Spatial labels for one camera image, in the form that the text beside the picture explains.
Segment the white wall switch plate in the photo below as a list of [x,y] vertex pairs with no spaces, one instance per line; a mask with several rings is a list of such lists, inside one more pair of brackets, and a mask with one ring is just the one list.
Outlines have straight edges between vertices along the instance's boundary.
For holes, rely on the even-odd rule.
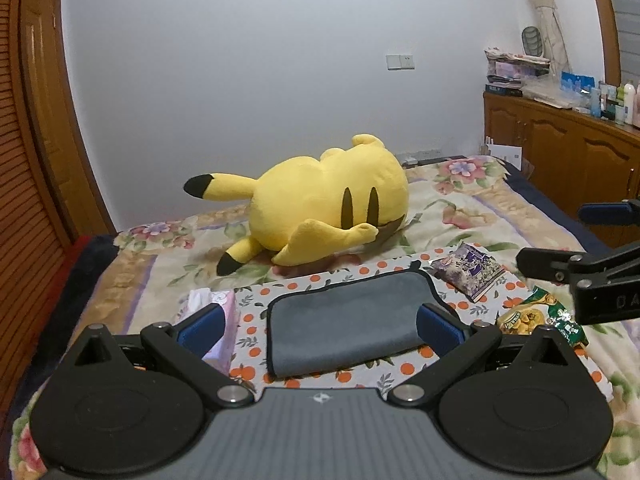
[[390,54],[385,57],[388,70],[414,70],[413,56],[411,54]]

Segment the purple and grey towel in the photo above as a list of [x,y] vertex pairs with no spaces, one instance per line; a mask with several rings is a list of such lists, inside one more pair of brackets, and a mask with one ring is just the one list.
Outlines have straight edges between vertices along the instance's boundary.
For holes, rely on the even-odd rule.
[[269,373],[288,378],[344,370],[423,346],[416,316],[424,304],[459,318],[416,261],[400,271],[281,296],[267,309]]

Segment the yellow Pikachu plush toy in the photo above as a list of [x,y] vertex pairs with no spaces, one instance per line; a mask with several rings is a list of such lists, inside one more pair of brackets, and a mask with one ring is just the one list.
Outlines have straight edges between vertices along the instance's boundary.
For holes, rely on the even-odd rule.
[[369,133],[353,136],[347,150],[289,158],[257,179],[199,174],[183,191],[212,202],[250,202],[248,233],[220,257],[219,275],[239,270],[262,252],[271,252],[276,266],[302,266],[383,243],[402,226],[409,207],[404,168]]

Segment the purple snack packet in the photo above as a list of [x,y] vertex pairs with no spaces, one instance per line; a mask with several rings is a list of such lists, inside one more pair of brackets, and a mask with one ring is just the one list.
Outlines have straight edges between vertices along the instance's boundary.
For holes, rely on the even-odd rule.
[[434,260],[431,269],[436,278],[454,286],[473,302],[480,300],[506,273],[494,257],[466,243]]

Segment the bottles on cabinet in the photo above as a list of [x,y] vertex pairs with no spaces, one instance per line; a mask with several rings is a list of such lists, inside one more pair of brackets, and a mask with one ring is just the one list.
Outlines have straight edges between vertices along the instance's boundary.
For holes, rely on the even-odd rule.
[[639,89],[632,80],[614,86],[600,81],[589,91],[589,113],[617,125],[639,127]]

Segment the green yellow snack bag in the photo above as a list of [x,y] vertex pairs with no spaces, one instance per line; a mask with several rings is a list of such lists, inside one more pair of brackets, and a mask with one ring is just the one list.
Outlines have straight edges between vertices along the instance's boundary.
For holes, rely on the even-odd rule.
[[558,330],[573,347],[588,344],[582,326],[562,302],[538,286],[520,304],[497,318],[497,325],[504,334],[531,335],[541,325],[549,325]]

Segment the floral bed blanket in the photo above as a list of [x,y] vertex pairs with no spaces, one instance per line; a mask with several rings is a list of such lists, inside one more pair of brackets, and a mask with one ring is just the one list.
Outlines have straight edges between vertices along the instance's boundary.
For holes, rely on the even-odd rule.
[[469,244],[491,254],[503,266],[502,277],[477,301],[446,283],[438,283],[437,290],[465,321],[491,321],[537,288],[516,268],[521,248],[603,252],[597,237],[500,160],[438,160],[410,169],[407,177],[409,218],[401,231],[381,246],[306,268],[279,269],[261,256],[238,272],[219,276],[221,255],[247,231],[242,206],[142,224],[91,243],[67,282],[16,395],[3,477],[42,476],[43,463],[28,426],[32,404],[67,347],[90,323],[102,323],[114,333],[135,333],[155,321],[175,321],[194,290],[207,288],[218,298],[233,295],[238,331],[224,368],[237,382],[262,392],[271,384],[265,360],[266,309],[288,290],[367,278],[414,260],[429,262]]

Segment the pink tissue box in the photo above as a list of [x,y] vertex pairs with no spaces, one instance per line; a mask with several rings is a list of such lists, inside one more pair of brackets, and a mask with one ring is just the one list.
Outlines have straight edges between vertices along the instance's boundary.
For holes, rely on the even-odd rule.
[[228,374],[238,323],[235,292],[204,287],[190,290],[172,325],[181,347]]

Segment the small grey desk fan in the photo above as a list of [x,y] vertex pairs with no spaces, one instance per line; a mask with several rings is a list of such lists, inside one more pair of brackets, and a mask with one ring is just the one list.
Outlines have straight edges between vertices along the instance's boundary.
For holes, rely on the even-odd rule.
[[544,42],[536,26],[526,26],[521,32],[521,40],[526,55],[541,58],[544,55]]

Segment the stack of books and papers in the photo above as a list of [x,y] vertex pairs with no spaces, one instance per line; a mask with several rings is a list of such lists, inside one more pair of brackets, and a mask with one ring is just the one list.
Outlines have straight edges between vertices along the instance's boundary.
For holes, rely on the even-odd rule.
[[509,53],[496,48],[486,49],[485,56],[485,91],[498,96],[522,96],[526,81],[550,72],[550,61],[542,56]]

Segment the wooden louvered door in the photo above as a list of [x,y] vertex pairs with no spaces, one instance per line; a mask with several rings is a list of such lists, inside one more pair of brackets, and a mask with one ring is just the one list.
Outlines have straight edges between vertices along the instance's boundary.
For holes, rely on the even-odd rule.
[[115,228],[70,90],[62,0],[1,0],[1,420],[81,244]]

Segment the wooden sideboard cabinet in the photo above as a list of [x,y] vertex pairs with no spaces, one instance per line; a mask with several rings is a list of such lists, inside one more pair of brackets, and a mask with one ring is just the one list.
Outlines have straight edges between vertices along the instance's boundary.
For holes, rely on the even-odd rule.
[[484,94],[485,138],[523,149],[529,181],[576,220],[580,206],[639,197],[639,130],[517,96]]

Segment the blue white box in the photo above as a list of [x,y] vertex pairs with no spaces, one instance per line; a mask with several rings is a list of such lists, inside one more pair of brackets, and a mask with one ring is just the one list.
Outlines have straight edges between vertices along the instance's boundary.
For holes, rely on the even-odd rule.
[[593,76],[577,75],[562,71],[560,79],[561,89],[573,96],[590,96],[591,89],[596,85]]

